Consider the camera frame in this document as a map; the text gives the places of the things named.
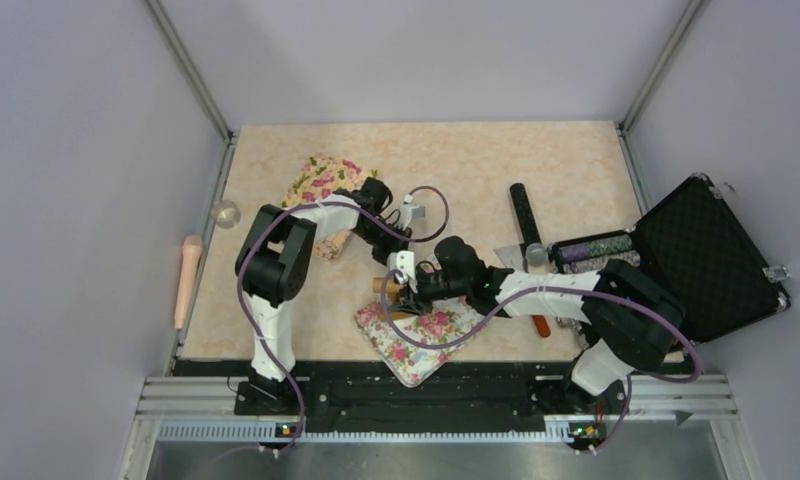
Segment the wooden double-ended rolling pin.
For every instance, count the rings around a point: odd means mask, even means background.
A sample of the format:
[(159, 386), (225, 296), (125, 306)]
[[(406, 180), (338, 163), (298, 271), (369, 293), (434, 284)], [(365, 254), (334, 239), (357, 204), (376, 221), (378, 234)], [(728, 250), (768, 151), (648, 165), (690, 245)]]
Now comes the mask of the wooden double-ended rolling pin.
[(388, 303), (388, 313), (382, 312), (381, 319), (411, 319), (429, 313), (433, 308), (431, 302), (421, 300), (409, 284), (401, 284), (393, 275), (387, 278), (374, 278), (372, 290), (380, 299), (385, 296)]

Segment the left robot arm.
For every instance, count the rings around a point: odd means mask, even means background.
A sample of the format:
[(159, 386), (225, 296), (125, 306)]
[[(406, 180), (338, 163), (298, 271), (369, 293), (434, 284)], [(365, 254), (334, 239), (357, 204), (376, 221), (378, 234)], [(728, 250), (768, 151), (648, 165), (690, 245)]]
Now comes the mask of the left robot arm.
[(396, 215), (383, 212), (393, 199), (380, 180), (368, 177), (355, 190), (338, 189), (327, 197), (292, 207), (262, 206), (235, 263), (239, 303), (254, 333), (249, 374), (259, 401), (273, 413), (295, 404), (290, 376), (296, 359), (291, 333), (292, 301), (305, 285), (314, 246), (351, 233), (372, 248), (375, 261), (407, 249), (417, 206), (405, 204)]

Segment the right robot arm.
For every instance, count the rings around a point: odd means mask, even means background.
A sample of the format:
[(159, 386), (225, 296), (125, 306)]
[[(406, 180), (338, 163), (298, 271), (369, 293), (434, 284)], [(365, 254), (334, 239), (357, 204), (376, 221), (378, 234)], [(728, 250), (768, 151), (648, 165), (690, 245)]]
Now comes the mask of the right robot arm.
[(389, 255), (399, 310), (430, 311), (436, 301), (464, 299), (484, 321), (545, 316), (590, 327), (598, 338), (562, 385), (565, 404), (576, 412), (590, 411), (626, 375), (657, 371), (682, 336), (683, 304), (624, 260), (576, 274), (528, 273), (486, 265), (458, 236), (440, 241), (435, 257), (437, 268), (426, 271), (410, 251)]

